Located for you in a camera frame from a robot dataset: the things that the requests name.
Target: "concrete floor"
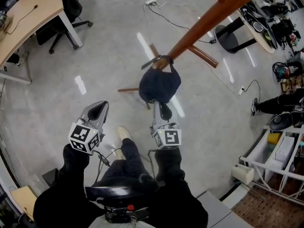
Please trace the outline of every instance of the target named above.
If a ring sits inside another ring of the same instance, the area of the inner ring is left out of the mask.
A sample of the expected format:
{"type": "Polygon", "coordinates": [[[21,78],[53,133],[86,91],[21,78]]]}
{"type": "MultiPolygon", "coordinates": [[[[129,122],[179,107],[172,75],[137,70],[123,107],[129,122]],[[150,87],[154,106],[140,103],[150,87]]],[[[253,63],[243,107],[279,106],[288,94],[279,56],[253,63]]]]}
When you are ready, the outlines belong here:
{"type": "MultiPolygon", "coordinates": [[[[152,111],[145,108],[138,93],[117,92],[119,88],[137,87],[144,73],[140,66],[147,61],[147,56],[136,33],[142,33],[149,42],[143,14],[143,4],[148,0],[79,1],[83,6],[81,19],[94,22],[91,28],[77,28],[84,46],[74,51],[63,37],[55,53],[50,55],[48,49],[53,40],[39,46],[35,36],[29,38],[24,47],[30,52],[28,65],[33,83],[24,85],[6,80],[2,95],[0,134],[19,181],[22,185],[31,185],[38,194],[46,188],[41,175],[63,164],[62,149],[68,143],[72,122],[87,105],[96,101],[110,103],[104,125],[106,136],[99,146],[101,153],[108,155],[112,144],[120,146],[115,133],[118,125],[130,130],[142,155],[146,156],[148,149],[156,147],[149,130],[152,111]],[[85,84],[87,93],[84,95],[75,83],[77,76],[81,76],[85,84]]],[[[189,0],[158,1],[185,4],[189,0]]],[[[184,7],[167,4],[164,10],[157,11],[178,25],[191,27],[215,1],[192,0],[184,7]]],[[[161,17],[149,10],[146,13],[152,42],[165,54],[181,35],[161,17]]],[[[228,19],[222,22],[223,25],[228,23],[228,19]]],[[[245,28],[236,34],[240,43],[252,38],[245,28]]],[[[209,41],[210,37],[205,35],[202,39],[209,41]]],[[[287,50],[269,54],[257,43],[249,46],[253,67],[245,49],[230,54],[219,43],[198,42],[196,46],[219,62],[214,71],[234,92],[238,93],[241,86],[247,87],[256,79],[261,86],[261,101],[279,94],[280,87],[274,80],[271,66],[285,61],[287,50]],[[233,76],[233,84],[223,58],[233,76]]],[[[248,151],[270,116],[250,116],[252,99],[258,97],[255,83],[247,93],[236,96],[191,52],[182,54],[174,65],[182,79],[176,96],[185,112],[185,117],[179,120],[181,168],[186,172],[186,181],[194,196],[209,189],[220,197],[231,185],[231,167],[248,151]]],[[[12,65],[8,70],[22,74],[25,67],[18,69],[12,65]]],[[[85,185],[93,184],[98,161],[97,156],[91,157],[85,170],[85,185]]],[[[151,171],[149,163],[143,162],[151,171]]]]}

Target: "black pants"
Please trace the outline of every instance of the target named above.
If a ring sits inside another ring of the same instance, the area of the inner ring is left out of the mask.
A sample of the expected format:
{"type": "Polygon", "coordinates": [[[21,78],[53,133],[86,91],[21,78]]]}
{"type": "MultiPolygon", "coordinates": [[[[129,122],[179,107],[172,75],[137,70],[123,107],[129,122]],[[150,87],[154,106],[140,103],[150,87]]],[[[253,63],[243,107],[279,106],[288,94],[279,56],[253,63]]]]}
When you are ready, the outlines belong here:
{"type": "Polygon", "coordinates": [[[259,103],[256,105],[256,109],[268,114],[291,112],[295,105],[301,105],[300,100],[303,97],[304,89],[297,89],[294,94],[280,95],[276,98],[259,103]]]}
{"type": "MultiPolygon", "coordinates": [[[[137,147],[130,139],[123,140],[122,151],[125,161],[116,160],[103,178],[115,175],[138,177],[147,171],[143,167],[137,147]]],[[[184,180],[181,170],[181,153],[175,150],[160,150],[155,153],[159,165],[158,181],[166,185],[155,192],[145,220],[157,228],[207,226],[208,214],[195,199],[184,180]]],[[[74,150],[69,144],[64,148],[65,164],[59,170],[58,180],[44,191],[34,206],[34,221],[38,228],[77,227],[87,228],[105,211],[86,199],[84,192],[84,169],[89,164],[89,156],[74,150]]]]}
{"type": "Polygon", "coordinates": [[[19,56],[18,54],[14,53],[13,55],[11,55],[9,57],[9,59],[7,60],[8,63],[14,63],[17,64],[19,62],[19,56]]]}

